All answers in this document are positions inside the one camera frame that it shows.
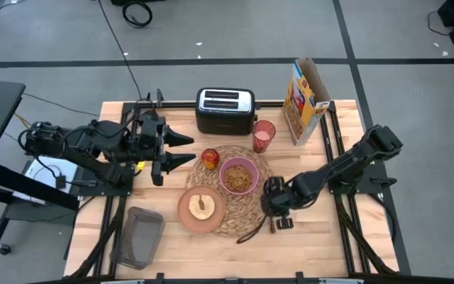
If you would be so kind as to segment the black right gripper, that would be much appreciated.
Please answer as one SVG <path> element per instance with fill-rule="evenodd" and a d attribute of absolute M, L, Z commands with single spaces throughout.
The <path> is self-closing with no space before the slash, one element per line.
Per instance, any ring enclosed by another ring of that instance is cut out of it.
<path fill-rule="evenodd" d="M 276 221 L 270 220 L 270 232 L 276 233 L 279 230 L 290 230 L 293 228 L 293 221 L 289 216 L 289 211 L 296 206 L 296 196 L 293 191 L 285 184 L 283 177 L 270 177 L 263 186 L 261 195 L 262 211 L 269 217 L 281 217 Z"/>

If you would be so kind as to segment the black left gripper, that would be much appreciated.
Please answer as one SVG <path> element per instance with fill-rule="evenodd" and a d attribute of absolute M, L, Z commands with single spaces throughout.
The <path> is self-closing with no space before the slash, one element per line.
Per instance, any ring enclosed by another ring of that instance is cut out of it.
<path fill-rule="evenodd" d="M 162 172 L 167 174 L 177 167 L 193 160 L 195 154 L 166 154 L 164 151 L 164 128 L 166 120 L 156 112 L 140 114 L 136 122 L 141 125 L 136 143 L 136 163 L 151 161 L 151 179 L 154 185 L 163 185 Z M 193 144 L 194 139 L 173 131 L 166 126 L 166 143 L 170 147 Z"/>

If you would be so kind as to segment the red apple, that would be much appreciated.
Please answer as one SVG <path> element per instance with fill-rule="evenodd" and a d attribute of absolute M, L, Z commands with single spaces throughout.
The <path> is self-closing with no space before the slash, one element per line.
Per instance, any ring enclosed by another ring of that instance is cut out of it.
<path fill-rule="evenodd" d="M 207 148 L 201 154 L 201 161 L 207 169 L 214 170 L 220 162 L 220 155 L 215 149 Z"/>

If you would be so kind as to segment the pink bowl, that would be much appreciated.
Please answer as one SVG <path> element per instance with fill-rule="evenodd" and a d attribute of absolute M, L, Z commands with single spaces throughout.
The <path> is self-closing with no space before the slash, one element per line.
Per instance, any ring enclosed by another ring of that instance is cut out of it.
<path fill-rule="evenodd" d="M 224 185 L 224 182 L 223 182 L 222 178 L 224 176 L 225 170 L 227 168 L 229 168 L 230 166 L 235 166 L 235 165 L 241 165 L 241 166 L 246 167 L 251 172 L 251 174 L 253 175 L 254 181 L 252 182 L 251 187 L 250 187 L 250 189 L 247 192 L 234 193 L 234 192 L 229 191 Z M 257 169 L 255 164 L 250 159 L 247 159 L 247 158 L 244 158 L 244 157 L 234 157 L 234 158 L 226 160 L 221 165 L 220 174 L 219 174 L 219 180 L 220 180 L 221 186 L 227 192 L 232 193 L 234 195 L 238 195 L 238 196 L 247 195 L 248 193 L 254 191 L 255 188 L 257 187 L 257 184 L 259 183 L 259 170 Z"/>

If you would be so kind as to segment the peach round plate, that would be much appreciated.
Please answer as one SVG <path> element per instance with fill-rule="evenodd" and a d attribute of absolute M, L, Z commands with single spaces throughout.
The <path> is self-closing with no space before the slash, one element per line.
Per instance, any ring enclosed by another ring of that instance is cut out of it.
<path fill-rule="evenodd" d="M 211 217 L 205 220 L 195 218 L 188 210 L 188 202 L 193 195 L 208 195 L 214 199 L 215 211 Z M 204 234 L 209 233 L 217 228 L 225 215 L 225 201 L 221 195 L 212 187 L 207 185 L 197 185 L 190 189 L 186 189 L 181 195 L 177 204 L 177 216 L 183 227 L 193 233 Z"/>

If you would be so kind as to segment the red translucent plastic cup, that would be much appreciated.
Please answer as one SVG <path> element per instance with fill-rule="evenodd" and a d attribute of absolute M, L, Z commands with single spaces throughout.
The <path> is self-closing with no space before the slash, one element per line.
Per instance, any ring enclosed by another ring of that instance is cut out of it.
<path fill-rule="evenodd" d="M 276 129 L 272 122 L 267 120 L 257 121 L 252 131 L 253 151 L 264 152 L 275 137 Z"/>

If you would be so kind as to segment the clear grey plastic container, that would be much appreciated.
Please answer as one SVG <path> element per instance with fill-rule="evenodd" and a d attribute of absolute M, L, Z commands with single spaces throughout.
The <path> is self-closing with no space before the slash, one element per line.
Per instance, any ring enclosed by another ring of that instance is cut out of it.
<path fill-rule="evenodd" d="M 153 261 L 165 224 L 158 212 L 130 207 L 121 243 L 111 252 L 110 259 L 132 269 L 143 270 Z"/>

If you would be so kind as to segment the yellow raisin bran cereal box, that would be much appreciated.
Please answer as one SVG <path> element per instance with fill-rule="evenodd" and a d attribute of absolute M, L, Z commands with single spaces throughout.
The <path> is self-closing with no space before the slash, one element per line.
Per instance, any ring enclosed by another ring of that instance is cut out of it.
<path fill-rule="evenodd" d="M 292 66 L 283 115 L 296 146 L 304 145 L 331 102 L 318 68 L 310 58 L 298 58 Z"/>

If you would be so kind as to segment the round woven straw placemat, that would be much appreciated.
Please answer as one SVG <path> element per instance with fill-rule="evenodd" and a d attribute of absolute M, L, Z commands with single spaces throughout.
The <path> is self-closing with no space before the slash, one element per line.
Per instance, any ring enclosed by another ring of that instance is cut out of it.
<path fill-rule="evenodd" d="M 242 237 L 254 230 L 263 219 L 260 196 L 263 194 L 263 184 L 273 175 L 267 161 L 254 151 L 241 147 L 223 145 L 216 148 L 220 155 L 218 167 L 208 170 L 200 158 L 197 158 L 186 178 L 186 187 L 207 185 L 220 194 L 225 205 L 225 214 L 221 222 L 212 230 L 213 234 L 222 237 Z M 220 168 L 228 159 L 241 157 L 255 164 L 259 171 L 258 184 L 250 193 L 242 196 L 227 192 L 221 185 Z"/>

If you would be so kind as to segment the black and silver toaster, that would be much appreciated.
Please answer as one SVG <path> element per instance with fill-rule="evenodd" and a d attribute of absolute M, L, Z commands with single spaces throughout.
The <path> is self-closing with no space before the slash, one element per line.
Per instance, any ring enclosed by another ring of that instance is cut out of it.
<path fill-rule="evenodd" d="M 200 88 L 195 120 L 201 133 L 246 136 L 257 119 L 255 93 L 244 88 Z"/>

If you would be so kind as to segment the brown cereal flakes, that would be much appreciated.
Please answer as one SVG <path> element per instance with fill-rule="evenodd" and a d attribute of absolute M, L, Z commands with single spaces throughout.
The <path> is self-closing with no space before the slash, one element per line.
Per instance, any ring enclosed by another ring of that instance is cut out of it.
<path fill-rule="evenodd" d="M 244 166 L 230 166 L 224 172 L 222 178 L 225 187 L 234 193 L 247 192 L 254 181 L 251 172 Z"/>

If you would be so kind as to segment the white paper box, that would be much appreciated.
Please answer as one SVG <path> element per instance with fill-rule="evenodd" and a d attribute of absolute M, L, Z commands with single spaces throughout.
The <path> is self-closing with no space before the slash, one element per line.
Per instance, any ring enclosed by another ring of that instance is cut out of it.
<path fill-rule="evenodd" d="M 50 187 L 55 187 L 64 193 L 70 193 L 72 186 L 69 182 L 76 176 L 78 166 L 64 159 L 40 156 L 39 160 L 48 168 L 52 169 L 57 178 L 64 177 L 66 183 L 56 186 L 56 180 L 52 173 L 35 159 L 25 168 L 24 176 L 49 185 Z"/>

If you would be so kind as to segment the black metal table frame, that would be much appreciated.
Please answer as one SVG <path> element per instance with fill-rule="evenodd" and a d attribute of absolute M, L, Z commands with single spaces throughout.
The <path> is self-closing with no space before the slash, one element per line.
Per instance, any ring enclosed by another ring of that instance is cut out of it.
<path fill-rule="evenodd" d="M 257 111 L 260 119 L 271 121 L 277 127 L 269 150 L 261 156 L 276 175 L 291 178 L 301 170 L 320 167 L 327 159 L 319 128 L 313 132 L 308 144 L 300 147 L 292 145 L 281 117 L 281 104 L 283 102 L 262 101 L 262 109 Z M 358 107 L 355 100 L 336 100 L 335 106 L 344 147 L 348 149 L 363 134 Z M 213 147 L 234 144 L 251 148 L 250 136 L 207 136 L 200 133 L 195 126 L 192 101 L 165 102 L 158 112 L 166 116 L 175 131 L 195 138 L 194 144 L 170 151 L 200 155 L 208 144 Z M 316 278 L 348 277 L 342 228 L 338 222 L 334 196 L 326 190 L 313 207 L 291 213 L 295 224 L 293 230 L 271 234 L 265 225 L 256 237 L 242 245 L 236 245 L 235 238 L 187 231 L 179 223 L 176 207 L 194 162 L 181 166 L 165 177 L 164 187 L 151 184 L 149 166 L 136 177 L 136 188 L 128 198 L 127 207 L 137 206 L 159 212 L 166 221 L 154 262 L 141 271 L 121 265 L 110 266 L 112 238 L 98 266 L 101 267 L 99 274 L 113 272 L 116 280 L 142 279 L 144 284 L 188 281 L 263 284 L 283 281 L 296 283 L 298 280 L 317 283 Z M 398 256 L 397 248 L 391 242 L 384 208 L 363 194 L 356 195 L 355 199 L 363 234 L 374 251 L 394 271 L 407 272 L 407 261 L 404 263 L 404 257 Z M 100 196 L 78 214 L 64 275 L 72 274 L 87 258 L 99 238 L 104 223 L 103 214 L 107 212 L 112 217 L 117 203 L 118 199 L 107 201 Z"/>

